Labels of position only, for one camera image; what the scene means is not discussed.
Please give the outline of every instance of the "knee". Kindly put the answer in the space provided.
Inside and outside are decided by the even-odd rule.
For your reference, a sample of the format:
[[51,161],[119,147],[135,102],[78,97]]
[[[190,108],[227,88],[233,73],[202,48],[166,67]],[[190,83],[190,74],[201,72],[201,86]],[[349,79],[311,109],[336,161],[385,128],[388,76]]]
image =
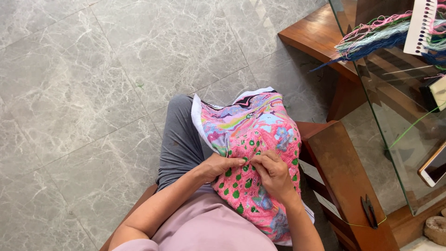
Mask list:
[[188,107],[192,105],[192,98],[184,94],[176,94],[169,102],[169,106]]

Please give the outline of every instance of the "white phone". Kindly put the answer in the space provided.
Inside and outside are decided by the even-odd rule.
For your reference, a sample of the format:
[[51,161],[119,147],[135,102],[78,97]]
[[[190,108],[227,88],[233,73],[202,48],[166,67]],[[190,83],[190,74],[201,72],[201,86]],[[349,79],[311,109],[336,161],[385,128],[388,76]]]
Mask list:
[[446,143],[418,170],[418,175],[426,185],[434,187],[446,174]]

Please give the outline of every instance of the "woman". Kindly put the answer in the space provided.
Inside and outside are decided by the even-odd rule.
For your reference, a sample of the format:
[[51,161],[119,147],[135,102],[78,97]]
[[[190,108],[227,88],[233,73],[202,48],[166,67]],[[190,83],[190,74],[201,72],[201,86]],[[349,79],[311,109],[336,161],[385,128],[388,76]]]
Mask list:
[[[244,159],[213,153],[205,160],[190,111],[192,98],[169,102],[161,146],[158,191],[116,230],[109,250],[276,250],[271,240],[241,217],[209,182]],[[323,251],[321,239],[294,191],[287,165],[274,151],[256,155],[251,164],[266,191],[286,209],[293,251]]]

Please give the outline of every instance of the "glass tabletop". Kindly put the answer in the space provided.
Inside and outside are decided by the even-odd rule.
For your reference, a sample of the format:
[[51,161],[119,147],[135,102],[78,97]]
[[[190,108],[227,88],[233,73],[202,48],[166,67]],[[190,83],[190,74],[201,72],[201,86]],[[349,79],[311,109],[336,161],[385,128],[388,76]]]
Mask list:
[[[413,0],[330,0],[343,35],[381,15],[412,10]],[[427,110],[419,87],[440,70],[422,56],[403,53],[403,46],[379,49],[355,62],[386,148],[422,118]],[[389,158],[413,215],[446,197],[446,177],[433,188],[418,169],[446,140],[446,110],[430,113],[416,123],[389,150]]]

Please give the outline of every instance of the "pink shirt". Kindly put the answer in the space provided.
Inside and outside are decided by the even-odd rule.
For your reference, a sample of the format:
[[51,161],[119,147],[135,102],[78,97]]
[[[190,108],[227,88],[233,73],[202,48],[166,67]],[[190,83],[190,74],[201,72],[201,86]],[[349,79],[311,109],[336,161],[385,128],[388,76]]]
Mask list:
[[113,251],[275,251],[272,241],[229,207],[211,187],[201,187],[158,229]]

